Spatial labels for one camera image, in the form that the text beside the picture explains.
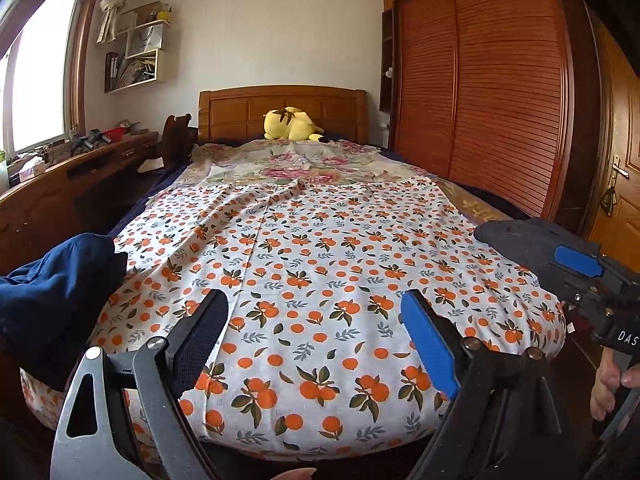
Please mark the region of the right hand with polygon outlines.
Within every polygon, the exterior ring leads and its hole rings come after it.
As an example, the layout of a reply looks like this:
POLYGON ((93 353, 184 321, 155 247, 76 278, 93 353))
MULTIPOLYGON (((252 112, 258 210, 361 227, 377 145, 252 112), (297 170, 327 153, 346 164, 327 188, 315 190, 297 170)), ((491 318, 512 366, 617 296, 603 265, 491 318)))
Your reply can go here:
POLYGON ((604 348, 590 394, 590 414, 594 420, 602 422, 605 415, 613 411, 615 393, 620 386, 628 389, 640 386, 639 365, 622 372, 614 361, 614 351, 604 348))

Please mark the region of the left hand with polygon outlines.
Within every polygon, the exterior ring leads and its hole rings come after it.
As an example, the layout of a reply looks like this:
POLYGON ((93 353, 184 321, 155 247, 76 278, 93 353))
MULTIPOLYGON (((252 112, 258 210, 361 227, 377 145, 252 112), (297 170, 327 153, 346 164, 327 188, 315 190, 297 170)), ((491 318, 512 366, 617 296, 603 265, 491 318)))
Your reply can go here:
POLYGON ((281 472, 274 476, 271 480, 311 480, 312 475, 317 471, 316 468, 297 468, 281 472))

